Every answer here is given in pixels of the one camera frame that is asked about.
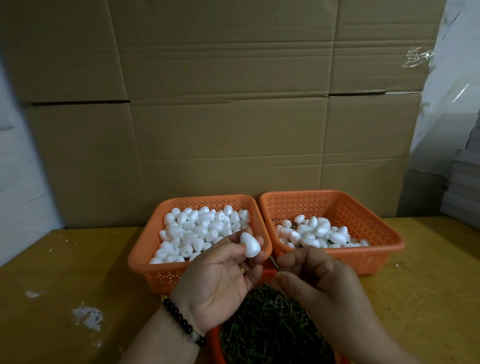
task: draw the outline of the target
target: table surface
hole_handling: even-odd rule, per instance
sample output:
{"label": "table surface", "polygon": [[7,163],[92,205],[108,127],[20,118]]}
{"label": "table surface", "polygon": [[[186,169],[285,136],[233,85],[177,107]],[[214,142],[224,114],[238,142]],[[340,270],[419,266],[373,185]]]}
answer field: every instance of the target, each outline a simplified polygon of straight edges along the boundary
{"label": "table surface", "polygon": [[[480,232],[448,217],[384,221],[407,247],[361,282],[385,327],[427,363],[478,363]],[[115,363],[160,305],[127,267],[142,229],[52,231],[2,266],[0,363]]]}

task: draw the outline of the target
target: black bead bracelet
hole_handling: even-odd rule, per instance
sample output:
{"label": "black bead bracelet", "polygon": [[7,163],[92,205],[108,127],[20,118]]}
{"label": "black bead bracelet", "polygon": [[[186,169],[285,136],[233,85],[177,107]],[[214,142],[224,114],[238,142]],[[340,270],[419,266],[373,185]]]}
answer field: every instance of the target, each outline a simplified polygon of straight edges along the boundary
{"label": "black bead bracelet", "polygon": [[188,321],[183,318],[183,315],[179,312],[179,309],[177,306],[173,304],[173,302],[169,298],[162,298],[163,299],[163,305],[165,308],[170,312],[170,314],[173,316],[175,321],[177,321],[180,325],[180,327],[185,331],[187,335],[190,336],[190,339],[194,341],[196,344],[199,346],[203,347],[207,344],[207,339],[203,337],[202,335],[198,334],[192,327],[192,325],[189,325]]}

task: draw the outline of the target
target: orange plastic basket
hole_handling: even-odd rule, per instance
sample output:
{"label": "orange plastic basket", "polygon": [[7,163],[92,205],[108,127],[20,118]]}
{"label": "orange plastic basket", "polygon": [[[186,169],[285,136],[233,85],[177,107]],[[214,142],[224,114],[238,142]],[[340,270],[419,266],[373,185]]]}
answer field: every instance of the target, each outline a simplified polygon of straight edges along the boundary
{"label": "orange plastic basket", "polygon": [[227,194],[221,196],[182,197],[172,198],[159,204],[153,215],[147,222],[145,229],[138,238],[128,257],[128,265],[135,273],[145,275],[150,289],[155,293],[166,294],[173,290],[173,287],[187,269],[190,262],[148,264],[153,254],[158,249],[161,240],[158,233],[164,229],[163,218],[174,207],[180,210],[190,207],[200,209],[208,206],[219,211],[225,205],[231,205],[234,210],[244,209],[250,212],[250,227],[253,234],[264,239],[262,250],[265,252],[265,259],[272,253],[272,242],[262,219],[260,210],[254,198],[245,194]]}
{"label": "orange plastic basket", "polygon": [[275,227],[297,215],[322,216],[332,226],[346,226],[352,238],[367,239],[370,246],[325,249],[349,264],[359,275],[377,272],[392,252],[405,248],[401,236],[348,194],[335,190],[268,192],[260,196],[260,208],[277,256],[293,248],[282,244]]}
{"label": "orange plastic basket", "polygon": [[[269,283],[271,280],[273,280],[276,274],[276,269],[274,265],[270,263],[270,261],[264,262],[263,266],[264,266],[264,272],[262,274],[262,279],[260,279],[260,282],[258,282],[257,285],[260,285],[263,282]],[[220,326],[217,326],[216,328],[211,329],[208,332],[208,337],[212,347],[213,358],[215,359],[216,364],[227,364],[222,354],[222,345],[220,343]],[[335,352],[335,362],[336,364],[350,363],[350,361],[346,357],[342,356],[337,352]]]}

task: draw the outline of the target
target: white wall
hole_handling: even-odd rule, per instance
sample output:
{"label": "white wall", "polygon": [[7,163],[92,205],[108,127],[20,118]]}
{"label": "white wall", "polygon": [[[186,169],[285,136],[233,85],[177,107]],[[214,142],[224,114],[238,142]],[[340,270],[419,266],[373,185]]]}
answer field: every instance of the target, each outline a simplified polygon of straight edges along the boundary
{"label": "white wall", "polygon": [[0,266],[61,227],[28,126],[0,64]]}
{"label": "white wall", "polygon": [[480,109],[480,0],[447,0],[410,150],[399,216],[438,214]]}

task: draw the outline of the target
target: person's left hand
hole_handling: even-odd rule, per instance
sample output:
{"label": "person's left hand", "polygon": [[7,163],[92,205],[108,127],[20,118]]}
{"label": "person's left hand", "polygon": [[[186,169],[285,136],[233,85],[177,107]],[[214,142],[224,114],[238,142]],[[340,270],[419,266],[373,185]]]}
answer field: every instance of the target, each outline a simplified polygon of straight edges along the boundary
{"label": "person's left hand", "polygon": [[[250,228],[241,230],[196,257],[170,295],[180,313],[201,335],[228,320],[262,276],[265,254],[260,251],[254,258],[245,257],[246,246],[238,244],[244,231],[252,233]],[[263,245],[262,237],[256,239]]]}

